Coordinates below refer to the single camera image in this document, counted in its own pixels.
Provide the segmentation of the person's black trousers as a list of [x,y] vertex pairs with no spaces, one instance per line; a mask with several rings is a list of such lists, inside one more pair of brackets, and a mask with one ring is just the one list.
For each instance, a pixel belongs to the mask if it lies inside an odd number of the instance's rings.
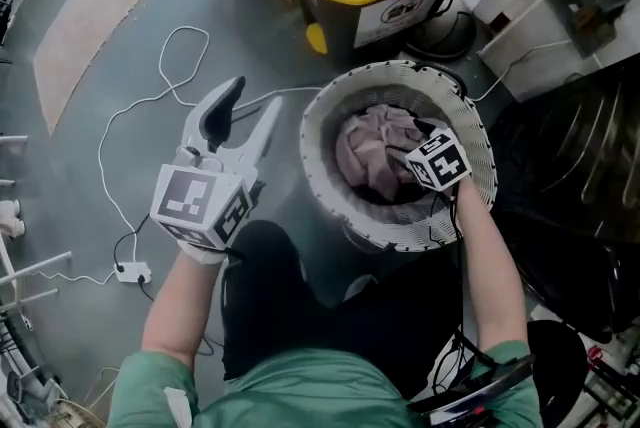
[[370,362],[411,399],[426,387],[462,317],[458,272],[448,257],[420,257],[326,307],[278,225],[248,223],[232,249],[221,291],[227,380],[287,351],[337,350]]

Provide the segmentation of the long cardboard floor sheet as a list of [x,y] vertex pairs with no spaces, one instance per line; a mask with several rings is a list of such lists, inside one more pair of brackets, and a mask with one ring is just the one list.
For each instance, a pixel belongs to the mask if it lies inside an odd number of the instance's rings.
[[47,30],[33,70],[41,111],[53,133],[102,46],[140,0],[67,0]]

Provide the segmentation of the person's green shirt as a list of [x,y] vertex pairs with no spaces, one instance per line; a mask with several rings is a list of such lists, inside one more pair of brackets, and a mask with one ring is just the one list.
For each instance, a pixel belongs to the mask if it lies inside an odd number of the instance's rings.
[[271,357],[231,380],[199,407],[193,372],[159,352],[122,364],[108,428],[177,428],[166,389],[182,391],[191,428],[424,428],[373,364],[337,350],[304,349]]

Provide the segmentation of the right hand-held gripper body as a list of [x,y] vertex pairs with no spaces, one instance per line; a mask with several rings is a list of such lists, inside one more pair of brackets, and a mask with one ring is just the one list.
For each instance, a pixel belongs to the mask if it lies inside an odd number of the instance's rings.
[[405,155],[405,163],[422,187],[444,192],[471,174],[466,152],[449,126],[437,119],[415,119],[414,125],[425,140]]

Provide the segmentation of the person's left hand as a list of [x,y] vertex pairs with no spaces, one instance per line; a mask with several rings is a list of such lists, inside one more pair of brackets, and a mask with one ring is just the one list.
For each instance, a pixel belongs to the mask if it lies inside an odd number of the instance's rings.
[[210,172],[222,172],[223,164],[214,155],[203,155],[197,148],[179,145],[173,164],[181,167],[192,167]]

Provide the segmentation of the person's right forearm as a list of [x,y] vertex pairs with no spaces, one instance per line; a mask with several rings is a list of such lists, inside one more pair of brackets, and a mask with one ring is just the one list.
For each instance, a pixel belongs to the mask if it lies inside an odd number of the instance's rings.
[[457,219],[463,235],[478,347],[527,340],[525,296],[515,262],[472,179],[458,183]]

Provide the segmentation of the black washing machine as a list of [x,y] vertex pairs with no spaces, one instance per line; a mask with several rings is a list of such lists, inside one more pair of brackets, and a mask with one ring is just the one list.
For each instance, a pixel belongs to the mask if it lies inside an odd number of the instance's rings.
[[576,403],[584,339],[640,321],[640,52],[525,102],[492,127],[492,213],[526,288],[544,428]]

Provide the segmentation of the pink striped clothes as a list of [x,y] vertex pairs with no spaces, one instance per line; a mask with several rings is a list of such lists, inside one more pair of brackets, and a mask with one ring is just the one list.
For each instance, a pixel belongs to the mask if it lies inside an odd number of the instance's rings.
[[410,202],[421,187],[405,157],[447,128],[442,120],[418,118],[398,106],[371,106],[342,124],[335,143],[338,168],[349,186],[374,203]]

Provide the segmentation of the person's left forearm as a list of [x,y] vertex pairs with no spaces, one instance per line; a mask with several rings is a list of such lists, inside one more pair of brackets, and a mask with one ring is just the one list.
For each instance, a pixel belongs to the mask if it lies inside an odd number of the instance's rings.
[[214,287],[227,255],[180,246],[147,316],[141,349],[172,357],[189,369],[202,342]]

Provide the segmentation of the white table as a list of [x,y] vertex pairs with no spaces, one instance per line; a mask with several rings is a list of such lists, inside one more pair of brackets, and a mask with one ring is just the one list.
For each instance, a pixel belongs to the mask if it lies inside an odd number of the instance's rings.
[[[14,179],[0,177],[0,193],[3,189],[16,186]],[[47,268],[73,257],[70,251],[53,257],[37,261],[35,264],[20,268],[15,265],[9,253],[9,244],[22,238],[27,230],[22,218],[24,209],[17,198],[2,199],[0,195],[0,317],[12,311],[22,311],[33,302],[44,300],[56,295],[56,287],[46,289],[40,293],[27,294],[24,292],[24,280],[44,272]]]

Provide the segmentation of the white power strip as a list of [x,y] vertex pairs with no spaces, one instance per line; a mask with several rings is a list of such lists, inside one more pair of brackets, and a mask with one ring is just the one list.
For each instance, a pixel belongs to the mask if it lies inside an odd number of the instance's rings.
[[120,283],[148,284],[151,282],[151,269],[146,262],[122,262],[114,265],[114,271]]

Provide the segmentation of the white laundry basket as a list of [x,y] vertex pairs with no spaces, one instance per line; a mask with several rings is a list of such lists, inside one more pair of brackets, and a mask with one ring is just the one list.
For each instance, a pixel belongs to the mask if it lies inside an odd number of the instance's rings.
[[435,192],[404,204],[380,205],[348,185],[335,143],[342,124],[367,108],[388,104],[444,121],[464,148],[480,197],[492,206],[498,177],[489,137],[463,82],[413,61],[391,60],[355,68],[332,80],[306,108],[300,126],[304,173],[320,205],[373,252],[419,253],[455,241],[449,207]]

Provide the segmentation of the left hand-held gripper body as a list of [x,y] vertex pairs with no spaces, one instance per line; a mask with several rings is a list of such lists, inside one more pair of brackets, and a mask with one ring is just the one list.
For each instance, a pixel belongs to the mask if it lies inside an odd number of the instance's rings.
[[178,241],[223,250],[254,206],[250,191],[257,181],[257,168],[246,173],[236,153],[202,154],[214,155],[223,171],[162,165],[150,218]]

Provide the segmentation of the grey dustpan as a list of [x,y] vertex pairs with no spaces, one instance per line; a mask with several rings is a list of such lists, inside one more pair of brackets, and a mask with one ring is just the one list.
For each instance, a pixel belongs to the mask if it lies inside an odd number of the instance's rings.
[[546,0],[583,58],[617,37],[615,21],[630,1]]

